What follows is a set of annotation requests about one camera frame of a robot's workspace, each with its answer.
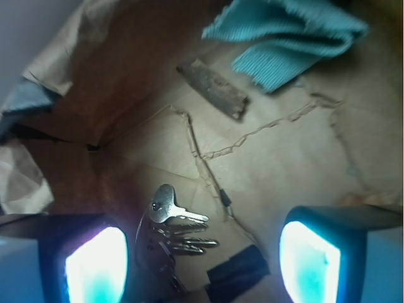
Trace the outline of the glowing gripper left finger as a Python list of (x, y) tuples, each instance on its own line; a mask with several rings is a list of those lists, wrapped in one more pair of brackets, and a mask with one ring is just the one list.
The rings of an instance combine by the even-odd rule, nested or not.
[(120, 302), (127, 275), (110, 216), (1, 216), (1, 302)]

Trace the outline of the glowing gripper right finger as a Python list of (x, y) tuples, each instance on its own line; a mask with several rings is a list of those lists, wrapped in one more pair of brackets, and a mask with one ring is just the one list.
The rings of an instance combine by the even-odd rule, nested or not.
[(403, 208), (295, 207), (279, 261), (293, 302), (403, 302)]

